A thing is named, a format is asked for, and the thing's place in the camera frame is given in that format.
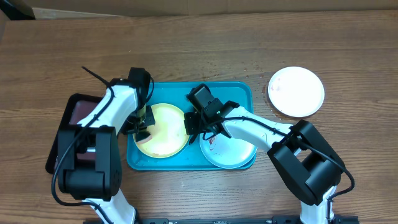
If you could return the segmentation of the yellow plate with stain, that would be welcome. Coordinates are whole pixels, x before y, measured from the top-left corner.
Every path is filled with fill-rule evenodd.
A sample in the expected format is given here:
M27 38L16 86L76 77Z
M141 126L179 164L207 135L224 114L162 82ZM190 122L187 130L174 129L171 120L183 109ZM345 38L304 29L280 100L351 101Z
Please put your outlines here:
M173 156L184 148L189 139L184 124L184 112L167 103L155 104L151 108L155 125L148 126L145 131L150 132L152 139L136 146L145 155L156 159Z

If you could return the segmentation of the white plate with stain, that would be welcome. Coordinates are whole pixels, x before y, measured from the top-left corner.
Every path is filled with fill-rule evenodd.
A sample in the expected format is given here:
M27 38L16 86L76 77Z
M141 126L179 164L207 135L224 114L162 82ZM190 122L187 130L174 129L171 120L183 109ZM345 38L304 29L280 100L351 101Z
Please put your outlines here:
M325 99L321 80L302 67L285 67L275 72L269 80L267 92L278 111L295 118L316 113Z

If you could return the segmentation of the light blue plate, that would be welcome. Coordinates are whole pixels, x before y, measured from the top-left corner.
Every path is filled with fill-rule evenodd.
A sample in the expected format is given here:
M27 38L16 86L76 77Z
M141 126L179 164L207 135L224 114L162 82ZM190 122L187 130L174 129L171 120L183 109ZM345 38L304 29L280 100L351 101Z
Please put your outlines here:
M206 133L199 143L204 157L220 169L248 169L256 158L257 147L241 139Z

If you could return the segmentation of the green pink sponge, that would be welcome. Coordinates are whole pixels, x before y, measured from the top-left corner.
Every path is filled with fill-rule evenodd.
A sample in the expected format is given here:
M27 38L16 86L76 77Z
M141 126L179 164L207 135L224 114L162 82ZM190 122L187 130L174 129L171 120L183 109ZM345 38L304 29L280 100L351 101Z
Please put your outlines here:
M137 145L144 144L152 139L152 135L148 131L140 131L135 134L135 142Z

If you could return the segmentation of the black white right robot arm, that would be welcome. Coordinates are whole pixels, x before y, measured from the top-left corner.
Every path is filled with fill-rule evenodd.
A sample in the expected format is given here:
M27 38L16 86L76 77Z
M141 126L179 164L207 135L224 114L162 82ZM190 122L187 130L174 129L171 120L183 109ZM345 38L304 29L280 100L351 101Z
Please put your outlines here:
M334 223L333 198L345 164L308 121L276 123L233 101L222 103L205 84L186 95L194 110L185 114L187 134L204 140L223 135L266 151L287 188L301 201L302 223Z

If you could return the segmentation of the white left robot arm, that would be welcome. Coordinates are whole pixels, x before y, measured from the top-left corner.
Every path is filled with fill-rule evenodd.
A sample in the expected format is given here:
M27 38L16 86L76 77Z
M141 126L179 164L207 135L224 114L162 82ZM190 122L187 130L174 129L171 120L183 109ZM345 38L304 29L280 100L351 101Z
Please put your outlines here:
M106 94L96 107L77 124L63 123L58 129L52 197L66 207L91 207L102 223L140 223L121 191L118 135L150 138L147 127L155 118L147 102L154 80L144 68L132 67L127 79L101 82Z

